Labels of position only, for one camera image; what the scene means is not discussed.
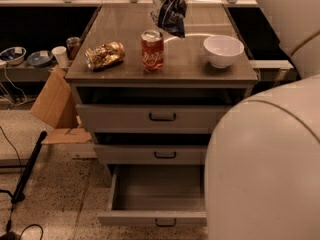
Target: chip bag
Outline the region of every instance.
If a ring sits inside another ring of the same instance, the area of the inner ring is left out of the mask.
[[[157,27],[171,35],[184,38],[187,0],[153,0],[151,18]]]

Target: soda can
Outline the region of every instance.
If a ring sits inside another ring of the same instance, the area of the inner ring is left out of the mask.
[[[164,44],[162,34],[149,29],[141,35],[142,64],[148,72],[157,72],[164,63]]]
[[[120,62],[125,57],[123,45],[111,42],[85,51],[87,65],[92,71],[99,71],[107,66]]]

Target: white bowl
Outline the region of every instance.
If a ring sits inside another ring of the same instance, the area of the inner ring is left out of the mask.
[[[9,65],[19,65],[24,60],[26,49],[23,47],[11,47],[0,53],[0,59]]]
[[[212,66],[226,68],[240,57],[244,45],[238,39],[231,36],[209,36],[203,42],[205,54]]]

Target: drawer cabinet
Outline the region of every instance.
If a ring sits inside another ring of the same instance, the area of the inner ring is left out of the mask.
[[[228,106],[78,105],[93,132],[211,133]]]
[[[202,166],[119,165],[103,225],[205,225]]]
[[[96,145],[101,164],[204,164],[206,145]]]
[[[107,170],[110,196],[103,225],[205,225],[203,171],[211,133],[229,108],[249,95],[257,76],[245,54],[226,69],[207,61],[208,35],[236,33],[223,6],[188,4],[186,38],[165,39],[165,64],[143,70],[139,36],[150,3],[107,3],[68,71],[83,126]],[[92,72],[85,51],[121,41],[122,63]]]

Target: terrazzo floor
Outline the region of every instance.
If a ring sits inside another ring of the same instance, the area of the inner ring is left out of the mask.
[[[41,131],[52,128],[30,113],[32,104],[8,110],[0,104],[0,126],[27,159]],[[0,132],[1,159],[16,153]],[[0,168],[0,189],[15,191],[20,169]],[[96,214],[106,210],[110,189],[102,165],[96,159],[74,159],[63,144],[43,146],[25,187],[25,199],[14,206],[11,230],[20,235],[32,224],[43,228],[44,240],[74,239],[207,239],[206,227],[102,226]],[[10,218],[11,199],[0,194],[0,236]],[[38,227],[27,229],[21,239],[38,240]]]

